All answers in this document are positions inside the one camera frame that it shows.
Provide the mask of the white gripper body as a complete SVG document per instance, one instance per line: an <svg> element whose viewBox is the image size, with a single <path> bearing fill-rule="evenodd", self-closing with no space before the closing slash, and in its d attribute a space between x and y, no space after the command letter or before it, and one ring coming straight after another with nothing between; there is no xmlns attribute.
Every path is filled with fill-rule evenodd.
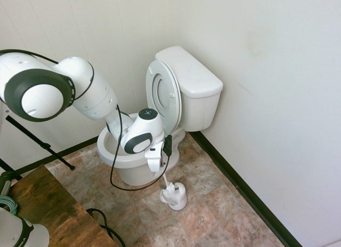
<svg viewBox="0 0 341 247"><path fill-rule="evenodd" d="M145 150L145 158L151 172L159 172L161 167L161 155L164 147L164 142L161 141L156 144L151 144Z"/></svg>

